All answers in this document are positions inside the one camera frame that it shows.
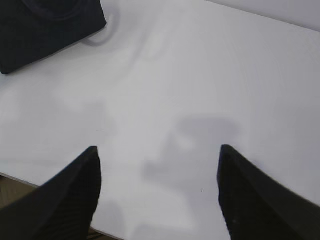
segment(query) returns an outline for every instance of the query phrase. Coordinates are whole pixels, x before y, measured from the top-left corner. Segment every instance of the white table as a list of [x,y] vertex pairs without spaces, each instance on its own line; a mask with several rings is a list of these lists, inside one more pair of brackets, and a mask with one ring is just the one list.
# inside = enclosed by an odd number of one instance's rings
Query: white table
[[320,33],[204,0],[103,0],[107,29],[0,76],[0,172],[42,185],[98,145],[93,227],[229,239],[221,144],[320,203]]

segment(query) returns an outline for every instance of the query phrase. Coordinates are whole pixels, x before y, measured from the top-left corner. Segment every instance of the textured black surface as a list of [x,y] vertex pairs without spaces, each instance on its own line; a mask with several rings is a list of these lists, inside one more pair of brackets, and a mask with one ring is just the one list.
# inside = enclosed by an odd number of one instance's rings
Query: textured black surface
[[85,240],[101,190],[97,147],[0,211],[1,240]]
[[232,240],[318,240],[320,208],[221,148],[219,202]]
[[[39,0],[0,1],[2,74],[48,57],[105,27],[100,0],[64,1],[46,0],[42,5]],[[81,11],[67,14],[74,4]]]

